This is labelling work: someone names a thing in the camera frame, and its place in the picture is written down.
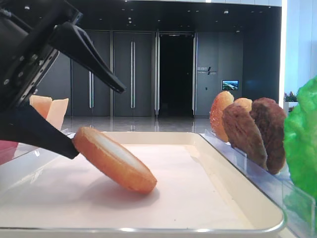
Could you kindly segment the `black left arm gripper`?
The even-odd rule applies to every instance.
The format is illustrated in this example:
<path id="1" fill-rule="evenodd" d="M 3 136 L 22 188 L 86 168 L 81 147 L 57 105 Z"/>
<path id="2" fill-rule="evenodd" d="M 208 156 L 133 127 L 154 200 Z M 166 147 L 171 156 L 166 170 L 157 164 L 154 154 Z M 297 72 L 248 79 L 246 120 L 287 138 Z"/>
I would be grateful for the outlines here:
<path id="1" fill-rule="evenodd" d="M 57 0 L 35 27 L 0 9 L 0 109 L 18 107 L 32 95 L 62 52 L 117 93 L 126 86 L 111 72 L 88 34 L 75 24 L 82 13 Z"/>

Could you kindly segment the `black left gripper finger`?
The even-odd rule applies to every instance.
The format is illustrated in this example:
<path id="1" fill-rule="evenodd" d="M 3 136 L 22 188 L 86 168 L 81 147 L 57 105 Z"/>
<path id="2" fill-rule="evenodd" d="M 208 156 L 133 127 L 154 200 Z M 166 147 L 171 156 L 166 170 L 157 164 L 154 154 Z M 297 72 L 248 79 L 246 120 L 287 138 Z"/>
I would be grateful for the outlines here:
<path id="1" fill-rule="evenodd" d="M 74 159 L 79 154 L 72 140 L 30 105 L 0 113 L 0 139 L 43 148 L 69 159 Z"/>

